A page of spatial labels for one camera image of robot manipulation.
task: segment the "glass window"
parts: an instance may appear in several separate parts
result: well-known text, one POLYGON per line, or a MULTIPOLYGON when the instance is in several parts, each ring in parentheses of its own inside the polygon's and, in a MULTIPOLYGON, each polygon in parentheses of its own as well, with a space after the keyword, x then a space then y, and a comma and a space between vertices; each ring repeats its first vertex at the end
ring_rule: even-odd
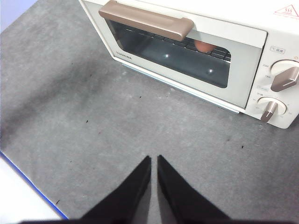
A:
POLYGON ((188 37, 178 42, 106 21, 122 50, 220 88, 227 87, 231 54, 225 48, 215 46, 203 53, 195 46, 198 41, 188 37))

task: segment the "hot surface warning symbol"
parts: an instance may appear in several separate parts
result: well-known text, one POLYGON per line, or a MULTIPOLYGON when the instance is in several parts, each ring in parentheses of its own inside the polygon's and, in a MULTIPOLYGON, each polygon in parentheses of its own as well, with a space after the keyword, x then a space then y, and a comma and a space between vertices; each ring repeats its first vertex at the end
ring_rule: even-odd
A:
POLYGON ((299 17, 293 5, 286 6, 275 12, 276 14, 288 15, 291 17, 299 17))

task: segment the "beige handle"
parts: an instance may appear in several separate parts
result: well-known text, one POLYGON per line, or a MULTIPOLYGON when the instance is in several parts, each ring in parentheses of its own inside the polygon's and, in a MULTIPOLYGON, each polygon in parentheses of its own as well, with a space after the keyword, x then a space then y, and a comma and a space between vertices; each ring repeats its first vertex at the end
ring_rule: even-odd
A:
POLYGON ((182 41, 194 23, 186 18, 173 18, 150 11, 117 3, 114 0, 104 5, 99 14, 115 22, 165 36, 176 41, 182 41))

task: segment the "temperature knob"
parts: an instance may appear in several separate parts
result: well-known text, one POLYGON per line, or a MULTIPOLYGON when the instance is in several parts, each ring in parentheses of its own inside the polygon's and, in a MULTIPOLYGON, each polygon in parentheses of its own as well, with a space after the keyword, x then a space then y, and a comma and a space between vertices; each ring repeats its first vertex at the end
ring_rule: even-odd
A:
POLYGON ((282 91, 299 82, 299 62, 291 60, 276 62, 271 68, 271 74, 275 76, 271 90, 282 91))
POLYGON ((271 97, 260 98, 258 105, 263 110, 261 121, 264 122, 268 122, 273 115, 282 115, 286 111, 286 106, 283 102, 271 97))

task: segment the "toaster oven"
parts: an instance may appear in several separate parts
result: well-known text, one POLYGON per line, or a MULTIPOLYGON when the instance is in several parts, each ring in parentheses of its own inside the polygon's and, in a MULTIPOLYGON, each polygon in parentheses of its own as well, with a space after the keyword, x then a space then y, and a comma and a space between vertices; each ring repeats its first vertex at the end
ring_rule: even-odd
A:
POLYGON ((296 1, 79 2, 125 66, 280 128, 297 117, 296 1))

